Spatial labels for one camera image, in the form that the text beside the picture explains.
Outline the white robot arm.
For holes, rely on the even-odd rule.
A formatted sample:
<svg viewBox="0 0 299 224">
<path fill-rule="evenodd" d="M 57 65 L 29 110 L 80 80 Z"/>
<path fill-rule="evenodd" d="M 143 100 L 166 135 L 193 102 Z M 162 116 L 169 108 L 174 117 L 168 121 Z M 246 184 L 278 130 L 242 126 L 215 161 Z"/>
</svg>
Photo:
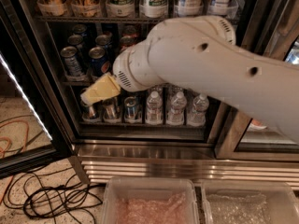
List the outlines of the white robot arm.
<svg viewBox="0 0 299 224">
<path fill-rule="evenodd" d="M 220 100 L 299 141 L 298 67 L 238 47 L 231 23 L 218 16 L 158 23 L 81 99 L 93 105 L 121 90 L 144 91 L 164 83 Z"/>
</svg>

